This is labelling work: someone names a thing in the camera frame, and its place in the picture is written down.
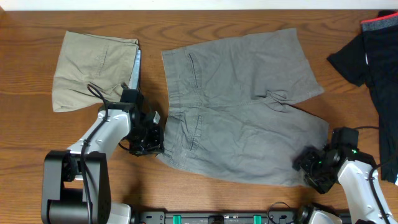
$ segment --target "red trim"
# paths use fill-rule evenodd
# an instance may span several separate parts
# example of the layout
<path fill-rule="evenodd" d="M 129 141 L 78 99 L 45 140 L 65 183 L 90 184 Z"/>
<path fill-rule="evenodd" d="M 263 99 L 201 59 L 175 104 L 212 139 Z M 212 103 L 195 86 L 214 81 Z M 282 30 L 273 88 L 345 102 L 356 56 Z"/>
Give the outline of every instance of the red trim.
<path fill-rule="evenodd" d="M 375 18 L 375 19 L 368 19 L 368 20 L 362 21 L 361 24 L 367 23 L 367 22 L 376 22 L 376 21 L 380 21 L 380 20 L 383 20 L 383 19 L 389 19 L 389 18 L 392 18 L 392 17 L 395 17 L 395 16 L 398 16 L 398 12 L 396 12 L 394 14 L 391 14 L 391 15 L 388 15 L 388 16 L 378 17 L 378 18 Z"/>

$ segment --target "wooden table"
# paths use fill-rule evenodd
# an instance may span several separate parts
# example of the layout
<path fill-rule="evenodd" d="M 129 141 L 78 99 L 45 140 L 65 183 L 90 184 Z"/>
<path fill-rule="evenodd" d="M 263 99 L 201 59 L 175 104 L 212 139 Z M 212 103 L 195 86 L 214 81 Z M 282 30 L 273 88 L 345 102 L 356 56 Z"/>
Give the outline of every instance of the wooden table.
<path fill-rule="evenodd" d="M 80 11 L 7 12 L 0 15 L 0 223 L 40 223 L 43 161 L 64 150 L 96 119 L 99 105 L 52 111 L 52 79 L 65 31 L 137 38 L 142 91 L 165 124 L 167 87 L 161 50 L 208 40 L 296 27 L 313 72 L 326 92 L 296 105 L 340 126 L 378 125 L 365 86 L 349 84 L 326 61 L 360 32 L 377 11 Z M 379 162 L 376 130 L 360 132 L 359 148 Z M 305 187 L 237 184 L 171 169 L 154 158 L 117 149 L 110 159 L 112 199 L 168 211 L 267 210 L 315 201 L 348 208 L 343 189 L 326 195 Z M 398 217 L 398 187 L 381 182 Z"/>

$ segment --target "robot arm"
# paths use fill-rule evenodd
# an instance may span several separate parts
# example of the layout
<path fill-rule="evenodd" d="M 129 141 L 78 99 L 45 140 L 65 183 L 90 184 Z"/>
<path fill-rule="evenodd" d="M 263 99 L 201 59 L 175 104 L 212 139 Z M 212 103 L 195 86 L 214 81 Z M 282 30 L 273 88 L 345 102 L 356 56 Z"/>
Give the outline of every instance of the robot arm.
<path fill-rule="evenodd" d="M 338 182 L 343 186 L 346 194 L 348 208 L 351 214 L 351 219 L 354 222 L 357 220 L 369 220 L 374 223 L 386 223 L 383 220 L 380 209 L 377 205 L 376 199 L 373 197 L 371 186 L 369 184 L 369 173 L 372 166 L 361 161 L 345 161 L 338 173 Z M 380 199 L 381 205 L 387 215 L 391 224 L 397 224 L 393 219 L 392 213 L 387 205 L 386 199 L 381 192 L 379 185 L 378 172 L 375 170 L 372 174 L 373 184 L 377 196 Z"/>
<path fill-rule="evenodd" d="M 92 127 L 66 151 L 50 151 L 44 160 L 42 221 L 44 223 L 88 223 L 85 189 L 68 189 L 64 182 L 82 180 L 81 149 L 88 136 L 108 118 L 92 136 L 85 151 L 85 169 L 90 193 L 92 223 L 136 224 L 137 214 L 130 206 L 111 202 L 107 160 L 118 143 L 127 139 L 135 156 L 163 152 L 163 132 L 157 112 L 142 112 L 143 96 L 125 89 L 120 102 L 106 102 L 99 109 Z"/>
<path fill-rule="evenodd" d="M 376 197 L 387 215 L 385 221 L 374 196 L 369 174 L 376 166 L 373 156 L 360 152 L 358 131 L 350 128 L 335 129 L 329 147 L 319 151 L 307 149 L 296 161 L 294 168 L 305 173 L 305 180 L 321 194 L 327 193 L 334 183 L 341 184 L 345 191 L 352 223 L 391 223 L 396 224 L 384 198 L 377 170 L 372 177 Z M 302 223 L 341 223 L 332 213 L 312 209 L 311 215 Z"/>

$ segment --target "white wall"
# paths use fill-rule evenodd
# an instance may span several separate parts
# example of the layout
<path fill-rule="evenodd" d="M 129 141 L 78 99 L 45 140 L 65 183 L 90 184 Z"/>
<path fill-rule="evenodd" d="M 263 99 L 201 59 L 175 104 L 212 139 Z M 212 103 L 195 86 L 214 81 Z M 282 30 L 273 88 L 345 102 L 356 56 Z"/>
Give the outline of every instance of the white wall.
<path fill-rule="evenodd" d="M 398 0 L 0 0 L 5 11 L 187 9 L 398 9 Z"/>

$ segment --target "folded khaki shorts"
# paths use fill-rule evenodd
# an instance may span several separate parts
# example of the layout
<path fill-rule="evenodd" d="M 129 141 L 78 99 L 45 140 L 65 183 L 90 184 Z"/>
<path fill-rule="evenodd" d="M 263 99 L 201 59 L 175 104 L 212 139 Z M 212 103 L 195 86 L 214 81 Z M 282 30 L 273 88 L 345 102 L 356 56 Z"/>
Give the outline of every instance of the folded khaki shorts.
<path fill-rule="evenodd" d="M 138 40 L 77 34 L 67 31 L 55 71 L 52 106 L 54 112 L 78 110 L 101 100 L 87 90 L 98 87 L 109 101 L 119 101 L 129 83 Z"/>
<path fill-rule="evenodd" d="M 295 29 L 162 52 L 169 91 L 167 165 L 243 183 L 305 185 L 293 170 L 328 123 L 291 105 L 323 93 Z"/>

